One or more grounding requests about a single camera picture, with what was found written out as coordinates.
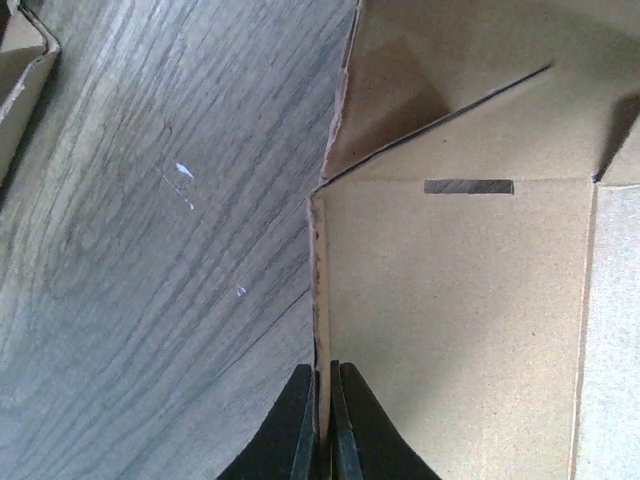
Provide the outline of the brown cardboard box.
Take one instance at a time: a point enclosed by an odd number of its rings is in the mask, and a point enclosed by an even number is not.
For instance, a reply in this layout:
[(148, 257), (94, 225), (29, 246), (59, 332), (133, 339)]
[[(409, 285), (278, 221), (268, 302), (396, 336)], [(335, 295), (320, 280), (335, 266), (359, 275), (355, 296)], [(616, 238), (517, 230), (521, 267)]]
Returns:
[(333, 360), (436, 479), (638, 477), (637, 2), (358, 2), (309, 206), (327, 477)]

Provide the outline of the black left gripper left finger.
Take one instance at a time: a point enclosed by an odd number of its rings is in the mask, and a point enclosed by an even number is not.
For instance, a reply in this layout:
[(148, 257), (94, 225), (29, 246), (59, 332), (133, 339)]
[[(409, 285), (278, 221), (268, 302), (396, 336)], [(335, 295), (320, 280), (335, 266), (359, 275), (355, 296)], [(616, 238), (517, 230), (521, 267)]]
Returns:
[(296, 366), (260, 428), (219, 475), (221, 479), (319, 477), (314, 380), (310, 365)]

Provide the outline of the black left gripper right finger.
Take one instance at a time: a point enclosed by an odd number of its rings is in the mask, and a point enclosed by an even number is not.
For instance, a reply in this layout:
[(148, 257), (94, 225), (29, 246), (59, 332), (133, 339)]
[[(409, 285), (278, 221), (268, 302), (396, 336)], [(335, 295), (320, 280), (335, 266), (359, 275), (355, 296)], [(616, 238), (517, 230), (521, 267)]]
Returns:
[(437, 473), (400, 435), (358, 368), (333, 360), (331, 477), (436, 479)]

